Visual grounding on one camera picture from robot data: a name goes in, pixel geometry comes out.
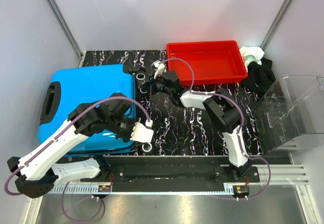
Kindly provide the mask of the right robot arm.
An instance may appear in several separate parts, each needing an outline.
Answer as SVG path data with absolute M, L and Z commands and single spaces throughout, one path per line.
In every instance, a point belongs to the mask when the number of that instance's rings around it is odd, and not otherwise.
M 216 92 L 191 91 L 182 86 L 175 71 L 157 75 L 137 72 L 135 79 L 139 90 L 145 93 L 163 93 L 177 107 L 205 110 L 216 129 L 223 133 L 231 178 L 241 182 L 248 176 L 251 163 L 243 144 L 244 115 L 228 91 L 223 88 Z

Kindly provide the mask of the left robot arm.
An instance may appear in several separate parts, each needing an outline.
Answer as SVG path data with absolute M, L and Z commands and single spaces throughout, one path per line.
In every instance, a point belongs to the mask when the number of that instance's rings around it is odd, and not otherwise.
M 78 144 L 105 130 L 113 132 L 124 142 L 130 141 L 136 119 L 126 113 L 136 103 L 134 99 L 115 93 L 107 99 L 79 104 L 35 150 L 7 161 L 11 175 L 5 182 L 5 192 L 11 196 L 38 198 L 58 184 L 88 179 L 105 181 L 109 169 L 102 157 L 63 164 L 58 160 Z

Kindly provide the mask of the blue hard-shell suitcase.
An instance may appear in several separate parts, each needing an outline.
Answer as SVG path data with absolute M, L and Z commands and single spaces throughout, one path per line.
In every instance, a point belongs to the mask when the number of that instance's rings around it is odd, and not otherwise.
M 136 98 L 135 80 L 123 72 L 122 64 L 90 66 L 57 71 L 49 84 L 40 114 L 38 141 L 43 144 L 67 119 L 79 104 L 93 104 L 113 93 L 122 93 Z M 68 155 L 120 154 L 140 148 L 145 153 L 152 151 L 151 144 L 124 142 L 105 130 L 94 134 L 72 148 Z

